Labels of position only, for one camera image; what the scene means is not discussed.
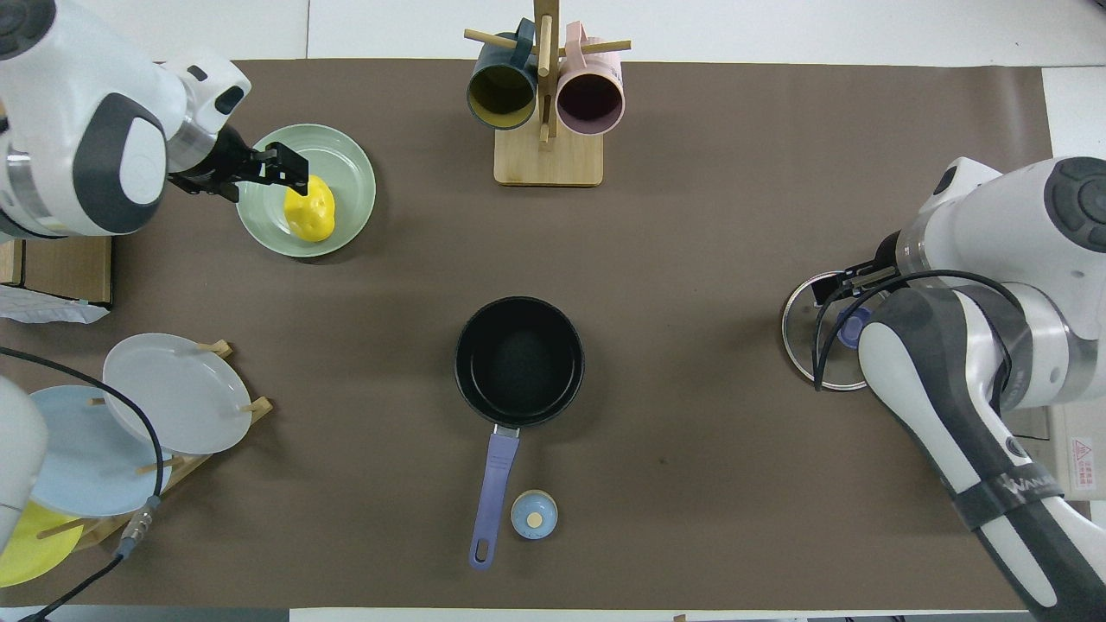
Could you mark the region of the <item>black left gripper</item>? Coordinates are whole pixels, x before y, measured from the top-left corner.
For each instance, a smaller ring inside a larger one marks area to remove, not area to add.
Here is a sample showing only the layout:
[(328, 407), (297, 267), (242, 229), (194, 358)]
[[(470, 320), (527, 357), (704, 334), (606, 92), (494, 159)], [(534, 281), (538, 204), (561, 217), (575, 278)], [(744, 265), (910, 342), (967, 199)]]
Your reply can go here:
[(296, 151), (280, 142), (273, 143), (273, 149), (253, 149), (233, 127), (225, 126), (205, 158), (189, 169), (169, 173), (168, 182), (182, 191), (217, 194), (234, 204), (240, 194), (237, 182), (276, 184), (307, 196), (309, 164)]

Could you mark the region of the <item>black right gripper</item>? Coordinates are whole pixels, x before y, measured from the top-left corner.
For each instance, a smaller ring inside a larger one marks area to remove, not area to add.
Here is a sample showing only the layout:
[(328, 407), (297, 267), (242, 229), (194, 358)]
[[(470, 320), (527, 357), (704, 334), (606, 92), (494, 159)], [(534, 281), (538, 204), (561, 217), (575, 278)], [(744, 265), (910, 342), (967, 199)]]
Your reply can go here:
[(810, 284), (815, 307), (825, 307), (842, 298), (852, 298), (853, 288), (872, 288), (900, 274), (897, 249), (901, 231), (888, 235), (878, 245), (869, 263), (853, 265), (835, 278), (818, 278)]

